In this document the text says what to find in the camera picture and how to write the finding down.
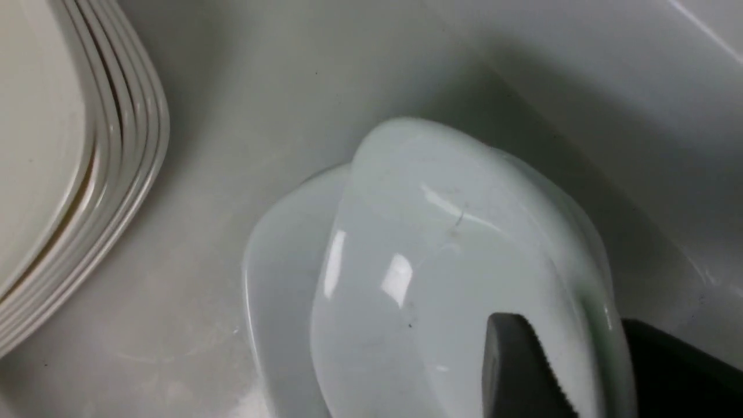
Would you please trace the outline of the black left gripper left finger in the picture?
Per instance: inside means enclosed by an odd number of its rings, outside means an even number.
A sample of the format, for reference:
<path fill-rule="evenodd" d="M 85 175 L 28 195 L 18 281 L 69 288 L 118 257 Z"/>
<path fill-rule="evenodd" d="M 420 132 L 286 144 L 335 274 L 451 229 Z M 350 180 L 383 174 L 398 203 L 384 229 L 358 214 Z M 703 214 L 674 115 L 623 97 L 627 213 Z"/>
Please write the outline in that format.
<path fill-rule="evenodd" d="M 481 370 L 485 417 L 577 417 L 522 315 L 493 313 L 486 321 Z"/>

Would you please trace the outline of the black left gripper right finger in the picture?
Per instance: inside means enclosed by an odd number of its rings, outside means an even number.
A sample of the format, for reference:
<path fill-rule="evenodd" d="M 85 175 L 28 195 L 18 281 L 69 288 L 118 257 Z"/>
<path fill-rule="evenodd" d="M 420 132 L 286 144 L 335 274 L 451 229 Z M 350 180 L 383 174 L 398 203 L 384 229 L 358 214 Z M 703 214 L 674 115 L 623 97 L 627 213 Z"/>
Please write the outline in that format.
<path fill-rule="evenodd" d="M 622 320 L 640 417 L 741 417 L 742 372 L 665 331 Z"/>

